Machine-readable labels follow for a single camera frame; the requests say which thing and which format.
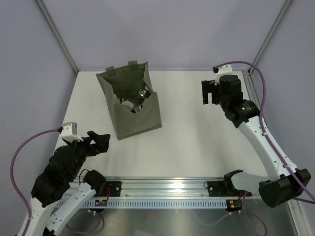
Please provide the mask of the white square lotion bottle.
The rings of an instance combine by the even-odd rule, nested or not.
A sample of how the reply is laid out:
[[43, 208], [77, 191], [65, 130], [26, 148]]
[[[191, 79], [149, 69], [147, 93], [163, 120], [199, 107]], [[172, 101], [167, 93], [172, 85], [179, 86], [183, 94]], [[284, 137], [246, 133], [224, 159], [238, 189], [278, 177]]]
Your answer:
[[124, 106], [126, 109], [128, 109], [130, 111], [133, 110], [133, 108], [134, 108], [134, 103], [131, 102], [131, 101], [128, 101], [128, 100], [123, 101], [121, 103], [121, 105]]

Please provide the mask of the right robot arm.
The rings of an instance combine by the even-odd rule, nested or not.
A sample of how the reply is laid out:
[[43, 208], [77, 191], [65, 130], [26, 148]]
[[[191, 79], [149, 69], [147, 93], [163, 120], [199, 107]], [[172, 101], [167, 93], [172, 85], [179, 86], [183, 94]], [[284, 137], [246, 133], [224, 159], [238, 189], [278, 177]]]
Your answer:
[[243, 98], [242, 83], [236, 75], [201, 82], [203, 104], [220, 105], [226, 118], [247, 138], [260, 158], [267, 177], [237, 170], [224, 176], [223, 190], [234, 195], [239, 190], [259, 195], [274, 208], [302, 194], [311, 179], [307, 169], [299, 169], [276, 144], [253, 101]]

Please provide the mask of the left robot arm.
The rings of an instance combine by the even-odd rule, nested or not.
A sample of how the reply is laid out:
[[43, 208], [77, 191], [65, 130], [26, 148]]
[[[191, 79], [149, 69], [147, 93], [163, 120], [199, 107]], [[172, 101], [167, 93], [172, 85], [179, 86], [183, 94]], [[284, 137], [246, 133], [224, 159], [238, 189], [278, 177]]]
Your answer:
[[47, 132], [59, 132], [66, 144], [55, 150], [43, 173], [36, 178], [30, 200], [19, 190], [13, 174], [15, 159], [21, 147], [17, 148], [11, 160], [10, 180], [28, 212], [19, 230], [20, 236], [58, 236], [86, 200], [94, 195], [102, 195], [106, 189], [106, 178], [96, 170], [88, 171], [76, 192], [53, 213], [87, 157], [108, 151], [110, 135], [89, 131], [87, 137], [81, 138], [69, 125]]

